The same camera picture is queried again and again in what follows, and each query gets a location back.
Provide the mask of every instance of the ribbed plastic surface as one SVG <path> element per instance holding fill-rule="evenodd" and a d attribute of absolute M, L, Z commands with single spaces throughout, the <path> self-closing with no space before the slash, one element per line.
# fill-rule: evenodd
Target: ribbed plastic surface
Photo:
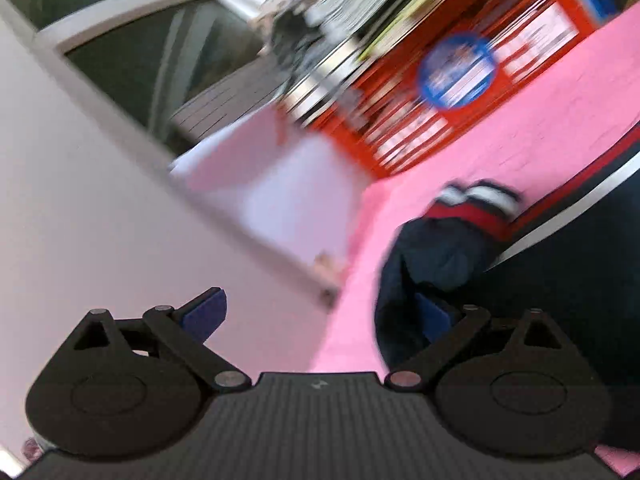
<path fill-rule="evenodd" d="M 267 104 L 284 83 L 275 56 L 259 56 L 181 106 L 172 124 L 200 142 Z"/>
<path fill-rule="evenodd" d="M 588 454 L 553 463 L 486 456 L 451 436 L 418 394 L 375 374 L 264 374 L 219 397 L 173 447 L 123 463 L 47 454 L 25 480 L 612 480 Z"/>

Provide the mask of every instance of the black plastic mount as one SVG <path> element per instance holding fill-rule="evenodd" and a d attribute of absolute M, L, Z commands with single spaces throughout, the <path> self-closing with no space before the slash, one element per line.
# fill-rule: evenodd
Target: black plastic mount
<path fill-rule="evenodd" d="M 498 320 L 473 305 L 446 337 L 385 384 L 430 395 L 443 421 L 478 449 L 526 458 L 593 450 L 610 399 L 578 349 L 541 310 Z"/>
<path fill-rule="evenodd" d="M 100 308 L 87 313 L 28 393 L 26 414 L 38 441 L 115 458 L 179 438 L 212 396 L 251 386 L 246 374 L 202 345 L 225 314 L 219 288 L 178 310 L 156 306 L 142 319 L 116 321 Z"/>
<path fill-rule="evenodd" d="M 306 478 L 307 457 L 334 460 L 336 471 L 370 470 L 356 456 L 380 461 L 368 478 L 388 478 L 383 463 L 399 452 L 416 456 L 397 448 L 401 437 L 422 450 L 416 470 L 449 464 L 486 468 L 488 478 L 529 479 L 546 467 L 537 461 L 552 459 L 558 478 L 574 478 L 576 467 L 594 479 L 615 478 L 590 457 L 607 422 L 607 391 L 541 311 L 500 320 L 466 306 L 446 335 L 392 370 L 384 385 L 374 374 L 263 374 L 253 387 L 202 345 L 225 312 L 224 292 L 210 289 L 141 319 L 87 313 L 28 394 L 36 438 L 55 451 L 25 478 L 52 470 L 68 479 L 101 475 L 100 467 L 88 468 L 94 461 L 118 464 L 104 479 L 147 478 L 160 471 L 156 461 L 191 463 L 201 453 L 203 471 L 228 471 L 219 478 L 254 478 L 256 467 L 264 478 Z M 343 445 L 355 454 L 341 452 Z M 230 457 L 245 446 L 247 457 L 262 458 L 243 459 L 238 472 Z M 258 465 L 269 460 L 268 471 Z"/>

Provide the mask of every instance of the white wall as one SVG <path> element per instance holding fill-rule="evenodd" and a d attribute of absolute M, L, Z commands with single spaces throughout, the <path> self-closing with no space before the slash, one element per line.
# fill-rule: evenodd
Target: white wall
<path fill-rule="evenodd" d="M 172 171 L 208 205 L 246 231 L 311 266 L 320 253 L 338 262 L 369 175 L 327 137 L 279 131 L 271 105 L 203 140 Z"/>
<path fill-rule="evenodd" d="M 54 61 L 56 77 L 68 72 Z M 317 284 L 196 211 L 148 170 L 140 132 L 115 108 L 89 117 L 87 103 L 102 110 L 90 87 L 64 93 L 1 20 L 0 74 L 2 444 L 19 453 L 28 387 L 96 306 L 134 317 L 222 286 L 229 313 L 212 348 L 253 377 L 306 369 L 325 323 Z"/>

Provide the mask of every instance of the window frame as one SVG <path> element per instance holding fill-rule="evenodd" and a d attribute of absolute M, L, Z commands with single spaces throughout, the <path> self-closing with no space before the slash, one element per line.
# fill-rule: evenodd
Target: window frame
<path fill-rule="evenodd" d="M 94 38 L 136 19 L 168 7 L 195 0 L 103 0 L 73 12 L 37 30 L 9 0 L 0 0 L 0 19 L 38 57 L 43 67 L 71 94 L 84 111 L 101 123 L 103 130 L 136 160 L 145 161 L 155 171 L 167 172 L 175 157 L 169 149 L 130 118 L 97 89 L 64 55 Z M 264 0 L 217 0 L 222 6 L 248 21 L 259 14 Z"/>

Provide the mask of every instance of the grey wall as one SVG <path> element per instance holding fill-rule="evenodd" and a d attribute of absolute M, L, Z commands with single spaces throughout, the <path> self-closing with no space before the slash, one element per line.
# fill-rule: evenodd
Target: grey wall
<path fill-rule="evenodd" d="M 316 285 L 124 151 L 138 132 L 83 112 L 96 97 L 66 94 L 0 20 L 0 442 L 15 453 L 28 387 L 89 308 L 133 317 L 222 286 L 228 318 L 208 344 L 253 377 L 306 369 L 324 328 Z"/>

